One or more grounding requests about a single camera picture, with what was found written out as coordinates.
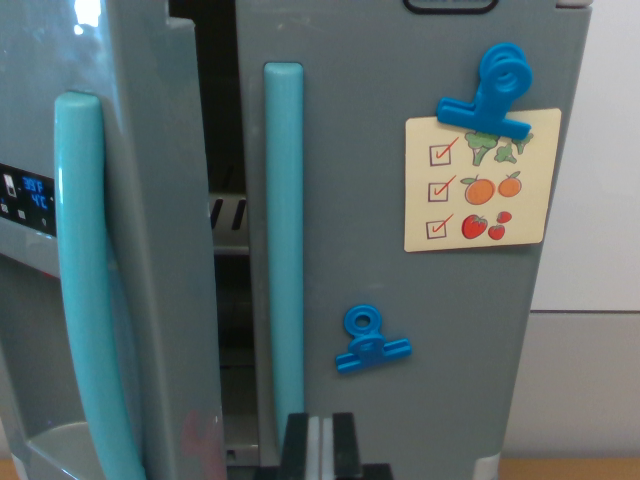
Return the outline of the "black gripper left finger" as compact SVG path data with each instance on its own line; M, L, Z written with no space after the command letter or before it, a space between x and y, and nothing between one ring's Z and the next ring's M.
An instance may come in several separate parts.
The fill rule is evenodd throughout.
M288 416L279 479L320 478L320 422L307 413Z

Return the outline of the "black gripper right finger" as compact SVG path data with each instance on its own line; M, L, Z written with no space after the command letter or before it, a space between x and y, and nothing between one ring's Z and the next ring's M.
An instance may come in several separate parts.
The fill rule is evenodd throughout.
M334 413L322 427L322 479L362 479L354 415Z

